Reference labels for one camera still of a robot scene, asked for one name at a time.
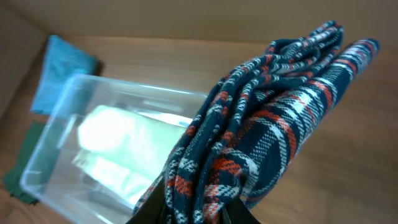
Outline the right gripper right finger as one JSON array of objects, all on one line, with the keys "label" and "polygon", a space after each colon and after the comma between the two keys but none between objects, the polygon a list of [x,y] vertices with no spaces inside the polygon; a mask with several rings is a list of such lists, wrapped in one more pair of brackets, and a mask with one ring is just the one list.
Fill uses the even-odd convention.
[{"label": "right gripper right finger", "polygon": [[222,224],[260,224],[239,197],[230,201],[222,210]]}]

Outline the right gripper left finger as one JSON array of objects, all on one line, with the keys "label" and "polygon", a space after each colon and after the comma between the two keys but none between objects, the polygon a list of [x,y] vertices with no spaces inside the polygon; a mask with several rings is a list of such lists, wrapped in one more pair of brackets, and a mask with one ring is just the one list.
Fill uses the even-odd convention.
[{"label": "right gripper left finger", "polygon": [[153,191],[126,224],[166,224],[165,186],[160,178]]}]

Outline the plaid cloth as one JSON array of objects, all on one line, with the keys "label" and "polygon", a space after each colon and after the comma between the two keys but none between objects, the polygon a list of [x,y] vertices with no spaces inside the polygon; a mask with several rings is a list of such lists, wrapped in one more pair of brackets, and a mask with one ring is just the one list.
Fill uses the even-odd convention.
[{"label": "plaid cloth", "polygon": [[322,119],[379,52],[376,39],[342,47],[343,26],[272,41],[209,92],[153,184],[164,180],[166,223],[221,223],[239,197],[259,203],[286,172]]}]

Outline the cream cloth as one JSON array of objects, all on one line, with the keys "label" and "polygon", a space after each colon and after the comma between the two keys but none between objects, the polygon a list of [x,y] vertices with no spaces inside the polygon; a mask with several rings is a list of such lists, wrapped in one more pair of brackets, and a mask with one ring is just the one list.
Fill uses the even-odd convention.
[{"label": "cream cloth", "polygon": [[160,174],[185,128],[99,105],[79,125],[73,164],[131,205]]}]

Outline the clear plastic storage container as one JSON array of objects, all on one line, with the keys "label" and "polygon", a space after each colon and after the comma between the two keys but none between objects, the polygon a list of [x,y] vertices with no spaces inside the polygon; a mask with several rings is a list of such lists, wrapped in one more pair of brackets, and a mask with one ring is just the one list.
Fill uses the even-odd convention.
[{"label": "clear plastic storage container", "polygon": [[205,99],[77,75],[58,99],[21,187],[72,223],[126,223]]}]

